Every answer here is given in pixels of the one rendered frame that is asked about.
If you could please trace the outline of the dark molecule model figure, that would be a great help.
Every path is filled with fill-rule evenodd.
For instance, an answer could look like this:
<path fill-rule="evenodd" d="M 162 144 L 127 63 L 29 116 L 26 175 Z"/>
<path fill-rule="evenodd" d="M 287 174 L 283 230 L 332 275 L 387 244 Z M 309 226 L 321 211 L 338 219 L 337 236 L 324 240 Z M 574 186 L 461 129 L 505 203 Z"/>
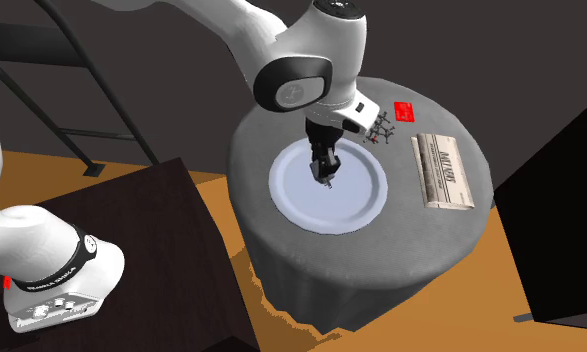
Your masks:
<path fill-rule="evenodd" d="M 381 139 L 384 139 L 386 144 L 389 143 L 389 138 L 394 134 L 395 126 L 387 117 L 387 112 L 384 111 L 377 115 L 372 127 L 368 130 L 363 140 L 364 143 L 370 142 L 378 144 Z"/>

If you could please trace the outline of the white round plate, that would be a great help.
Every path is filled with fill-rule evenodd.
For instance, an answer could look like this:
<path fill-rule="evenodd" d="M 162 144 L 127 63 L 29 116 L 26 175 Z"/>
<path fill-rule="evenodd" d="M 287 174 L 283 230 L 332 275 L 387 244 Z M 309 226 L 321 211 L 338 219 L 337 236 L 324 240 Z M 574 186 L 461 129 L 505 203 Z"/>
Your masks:
<path fill-rule="evenodd" d="M 347 139 L 335 145 L 341 166 L 326 184 L 312 175 L 311 145 L 300 139 L 283 149 L 269 171 L 269 192 L 278 211 L 296 226 L 318 234 L 341 235 L 370 224 L 388 194 L 379 161 Z"/>

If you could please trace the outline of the red flat card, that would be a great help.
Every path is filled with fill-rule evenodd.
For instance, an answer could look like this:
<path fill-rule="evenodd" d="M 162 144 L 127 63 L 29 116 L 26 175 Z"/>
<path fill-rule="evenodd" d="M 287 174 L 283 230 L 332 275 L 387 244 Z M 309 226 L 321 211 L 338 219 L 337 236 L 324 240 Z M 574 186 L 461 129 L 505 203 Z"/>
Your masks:
<path fill-rule="evenodd" d="M 415 121 L 413 105 L 410 102 L 395 102 L 394 103 L 395 119 L 399 122 Z"/>

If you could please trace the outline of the beige printed box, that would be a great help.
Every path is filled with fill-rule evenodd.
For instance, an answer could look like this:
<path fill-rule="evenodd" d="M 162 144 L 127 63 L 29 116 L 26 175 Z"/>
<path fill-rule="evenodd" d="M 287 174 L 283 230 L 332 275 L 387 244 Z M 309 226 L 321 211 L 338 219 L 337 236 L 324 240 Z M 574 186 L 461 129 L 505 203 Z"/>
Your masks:
<path fill-rule="evenodd" d="M 426 208 L 470 210 L 474 201 L 456 139 L 419 133 L 411 138 Z"/>

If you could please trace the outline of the round table with grey cloth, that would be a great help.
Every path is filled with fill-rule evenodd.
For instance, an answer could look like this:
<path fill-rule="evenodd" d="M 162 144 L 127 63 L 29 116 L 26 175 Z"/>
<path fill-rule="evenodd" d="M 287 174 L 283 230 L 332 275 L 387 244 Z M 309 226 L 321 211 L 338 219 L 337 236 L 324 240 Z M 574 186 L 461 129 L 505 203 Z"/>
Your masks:
<path fill-rule="evenodd" d="M 361 77 L 357 85 L 395 126 L 388 144 L 363 142 L 386 172 L 388 197 L 362 229 L 342 235 L 308 232 L 274 205 L 269 171 L 285 147 L 304 138 L 302 113 L 253 108 L 234 132 L 228 157 L 229 198 L 266 299 L 324 333 L 363 327 L 465 258 L 484 232 L 493 199 L 489 165 L 455 115 L 386 80 Z M 413 123 L 395 119 L 395 102 L 413 105 Z M 456 139 L 474 209 L 424 206 L 411 144 L 419 133 Z"/>

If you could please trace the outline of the black cabinet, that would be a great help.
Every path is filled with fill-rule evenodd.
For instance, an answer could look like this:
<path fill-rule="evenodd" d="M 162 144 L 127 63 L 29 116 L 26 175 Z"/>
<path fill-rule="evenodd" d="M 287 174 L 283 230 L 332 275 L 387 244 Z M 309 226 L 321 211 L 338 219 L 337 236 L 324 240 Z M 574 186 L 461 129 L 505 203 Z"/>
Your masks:
<path fill-rule="evenodd" d="M 533 320 L 587 329 L 587 108 L 494 200 Z"/>

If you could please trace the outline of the black metal frame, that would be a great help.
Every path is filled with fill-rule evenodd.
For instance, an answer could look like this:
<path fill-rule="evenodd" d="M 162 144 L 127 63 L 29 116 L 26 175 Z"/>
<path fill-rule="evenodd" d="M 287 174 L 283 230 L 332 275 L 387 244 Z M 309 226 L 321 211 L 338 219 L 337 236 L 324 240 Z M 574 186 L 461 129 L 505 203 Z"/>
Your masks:
<path fill-rule="evenodd" d="M 0 62 L 77 67 L 88 70 L 96 84 L 126 125 L 127 134 L 59 127 L 49 115 L 0 66 L 0 82 L 8 88 L 78 159 L 84 175 L 97 177 L 105 166 L 94 162 L 72 140 L 74 136 L 136 142 L 153 165 L 159 163 L 152 148 L 95 66 L 72 26 L 51 0 L 32 0 L 54 22 L 52 27 L 0 23 Z"/>

